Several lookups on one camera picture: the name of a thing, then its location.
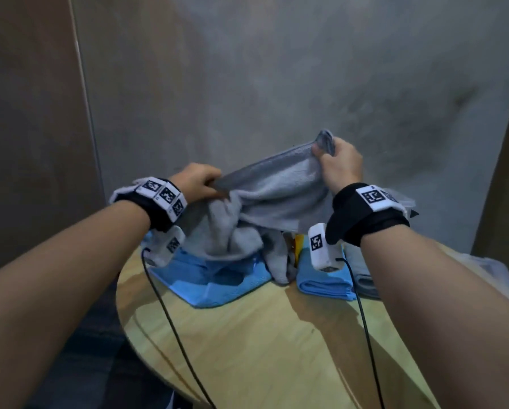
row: gray wall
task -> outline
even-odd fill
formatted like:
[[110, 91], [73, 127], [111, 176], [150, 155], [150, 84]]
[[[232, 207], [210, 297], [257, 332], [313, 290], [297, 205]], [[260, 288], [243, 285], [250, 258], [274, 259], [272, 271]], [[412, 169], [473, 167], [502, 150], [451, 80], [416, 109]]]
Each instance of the gray wall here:
[[509, 117], [509, 0], [73, 0], [107, 196], [321, 128], [469, 251]]
[[0, 266], [103, 204], [68, 0], [0, 0]]

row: blue towel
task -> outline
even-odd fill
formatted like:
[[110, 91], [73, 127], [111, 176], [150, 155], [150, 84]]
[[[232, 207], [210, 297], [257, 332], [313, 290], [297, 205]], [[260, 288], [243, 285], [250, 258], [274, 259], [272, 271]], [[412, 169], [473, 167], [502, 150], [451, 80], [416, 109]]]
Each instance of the blue towel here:
[[315, 270], [311, 265], [311, 255], [307, 248], [300, 252], [296, 284], [298, 289], [305, 294], [340, 298], [347, 301], [356, 300], [349, 269], [344, 266], [341, 270], [332, 273]]
[[196, 308], [226, 304], [271, 280], [260, 253], [239, 261], [208, 261], [179, 249], [167, 266], [150, 272]]

